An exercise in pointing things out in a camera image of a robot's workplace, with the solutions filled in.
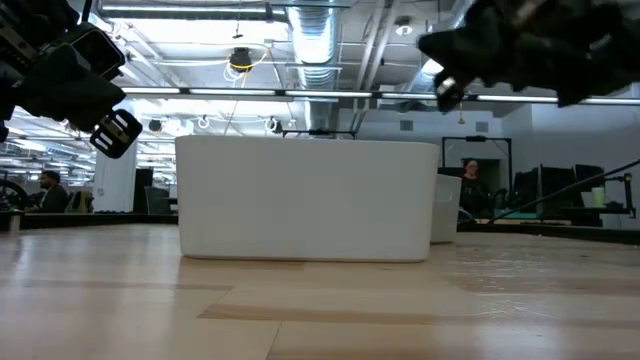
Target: ceiling duct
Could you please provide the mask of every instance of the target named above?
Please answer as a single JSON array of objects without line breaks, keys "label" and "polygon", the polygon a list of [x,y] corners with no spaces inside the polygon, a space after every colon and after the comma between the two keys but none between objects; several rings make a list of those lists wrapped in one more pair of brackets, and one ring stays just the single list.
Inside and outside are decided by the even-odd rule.
[{"label": "ceiling duct", "polygon": [[[287,9],[296,62],[303,65],[326,65],[334,62],[337,45],[338,19],[335,9],[324,7],[293,7]],[[333,89],[336,71],[330,68],[298,69],[300,85],[305,90]],[[335,131],[338,103],[307,101],[307,130]]]},{"label": "ceiling duct", "polygon": [[[464,22],[464,16],[469,10],[469,7],[475,0],[457,0],[451,10],[451,16],[446,20],[437,23],[429,28],[429,32],[439,32],[446,30],[453,30]],[[433,60],[426,58],[422,68],[415,74],[411,82],[407,84],[403,92],[424,94],[432,90],[434,71]],[[413,110],[427,110],[436,109],[435,105],[428,104],[426,101],[399,101],[396,104],[396,110],[400,112],[407,112]]]},{"label": "ceiling duct", "polygon": [[268,2],[257,6],[255,2],[242,1],[137,1],[137,0],[102,0],[97,4],[101,17],[110,19],[166,19],[166,20],[239,20],[287,22],[287,15],[282,7],[272,7]]}]

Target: wall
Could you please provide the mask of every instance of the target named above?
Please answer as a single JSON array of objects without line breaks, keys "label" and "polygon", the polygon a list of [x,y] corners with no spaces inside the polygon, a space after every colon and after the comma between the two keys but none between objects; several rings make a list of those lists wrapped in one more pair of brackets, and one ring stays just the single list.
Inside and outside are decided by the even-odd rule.
[{"label": "wall", "polygon": [[[621,97],[631,97],[630,93]],[[539,164],[572,167],[602,166],[605,170],[634,161],[640,154],[640,119],[637,108],[624,106],[528,105],[503,119],[505,136],[514,138],[514,170]],[[640,168],[634,175],[633,193],[640,194]],[[624,202],[620,183],[607,184],[608,200]],[[638,219],[607,216],[608,228],[640,228]]]},{"label": "wall", "polygon": [[[340,130],[347,130],[352,120],[351,110],[340,111]],[[444,136],[484,135],[502,136],[501,121],[488,111],[466,111],[462,113],[465,121],[459,124],[459,112],[443,115],[438,112],[398,113],[388,110],[369,111],[362,123],[358,138],[361,140],[415,141],[441,145]],[[413,131],[400,131],[401,120],[412,120]],[[488,133],[476,132],[476,121],[489,123]],[[464,158],[506,159],[506,155],[492,142],[467,143],[459,140],[447,142],[447,166],[458,166]]]}]

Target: black cable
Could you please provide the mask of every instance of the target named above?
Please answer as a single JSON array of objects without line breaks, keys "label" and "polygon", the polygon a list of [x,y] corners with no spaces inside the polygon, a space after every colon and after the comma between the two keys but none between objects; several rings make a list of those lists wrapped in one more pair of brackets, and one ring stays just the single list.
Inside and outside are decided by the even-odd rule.
[{"label": "black cable", "polygon": [[89,15],[91,15],[92,7],[93,7],[93,0],[84,1],[84,7],[82,8],[82,22],[89,22]]},{"label": "black cable", "polygon": [[569,186],[567,186],[567,187],[565,187],[563,189],[560,189],[560,190],[554,192],[553,194],[549,194],[549,195],[544,196],[544,197],[542,197],[542,198],[540,198],[538,200],[535,200],[535,201],[532,201],[532,202],[530,202],[528,204],[524,204],[522,206],[519,206],[519,207],[517,207],[517,208],[515,208],[515,209],[513,209],[511,211],[507,211],[504,214],[500,214],[500,215],[494,217],[493,219],[489,220],[488,224],[493,224],[496,220],[502,219],[502,218],[504,218],[506,216],[509,216],[511,214],[515,214],[515,213],[517,213],[518,211],[520,211],[522,209],[526,209],[528,207],[531,207],[531,206],[534,206],[534,205],[538,205],[541,202],[545,202],[545,201],[547,201],[549,199],[552,199],[552,198],[554,198],[554,197],[556,197],[558,195],[562,195],[562,194],[564,194],[566,192],[569,192],[571,190],[575,190],[575,189],[581,187],[582,185],[584,185],[586,183],[599,180],[600,178],[604,178],[604,177],[613,175],[615,173],[619,173],[621,171],[625,171],[625,170],[627,170],[629,168],[632,168],[632,167],[634,167],[636,165],[639,165],[639,164],[640,164],[640,159],[638,159],[638,160],[636,160],[636,161],[634,161],[632,163],[629,163],[627,165],[621,166],[621,167],[619,167],[617,169],[613,169],[613,170],[611,170],[609,172],[606,172],[606,173],[603,173],[603,174],[594,175],[594,176],[592,176],[590,178],[586,178],[586,179],[584,179],[582,181],[578,181],[577,183],[574,183],[574,184],[569,185]]}]

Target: ceiling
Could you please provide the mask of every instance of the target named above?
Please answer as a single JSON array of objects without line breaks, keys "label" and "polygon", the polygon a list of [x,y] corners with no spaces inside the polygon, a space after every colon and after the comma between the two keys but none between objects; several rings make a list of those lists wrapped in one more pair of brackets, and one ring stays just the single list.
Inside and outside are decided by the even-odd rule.
[{"label": "ceiling", "polygon": [[[381,85],[401,86],[412,79],[425,60],[414,46],[417,37],[427,31],[428,24],[446,19],[453,5],[452,0],[442,0],[440,3],[419,0],[396,1],[400,1],[396,16],[409,17],[413,32],[406,36],[400,36],[393,31],[390,33],[387,46],[384,48],[383,64],[375,73],[373,88]],[[80,9],[82,3],[83,1],[75,1],[74,5]],[[179,1],[157,3],[174,4]],[[369,32],[374,31],[370,25],[377,4],[378,1],[356,0],[352,1],[351,8],[337,10],[340,19],[338,59],[335,64],[339,71],[337,89],[354,89],[365,54],[365,39]],[[91,20],[107,30],[123,52],[129,55],[129,63],[121,69],[123,76],[115,80],[115,83],[121,86],[271,89],[299,87],[290,29],[289,25],[283,22],[188,21],[178,18],[103,19],[97,13],[92,15]],[[238,47],[249,48],[252,61],[259,64],[254,66],[248,75],[234,81],[226,70],[226,60],[233,49]],[[482,91],[494,94],[510,93],[506,87],[500,86]],[[528,90],[527,95],[551,94],[545,90],[533,89]],[[277,136],[270,131],[272,120],[280,121],[285,129],[305,128],[302,102],[129,101],[135,109],[135,115],[145,125],[138,146],[139,158],[146,164],[144,166],[153,165],[150,162],[166,166],[167,161],[173,161],[163,154],[173,154],[171,139],[183,133]],[[468,107],[465,106],[465,111],[492,111],[494,117],[502,117],[515,107],[517,105],[513,104],[470,104]],[[150,131],[148,125],[151,120],[161,121],[162,129]],[[8,125],[13,135],[51,137],[52,140],[34,140],[27,145],[16,142],[5,145],[5,156],[27,156],[37,159],[29,161],[29,164],[20,161],[11,165],[5,164],[5,169],[23,169],[27,165],[34,168],[66,169],[73,166],[86,167],[95,162],[95,151],[86,140],[72,141],[71,138],[79,134],[70,130],[68,124],[36,119],[18,112]],[[64,165],[65,162],[61,161],[67,158],[68,163],[65,167],[52,165]]]}]

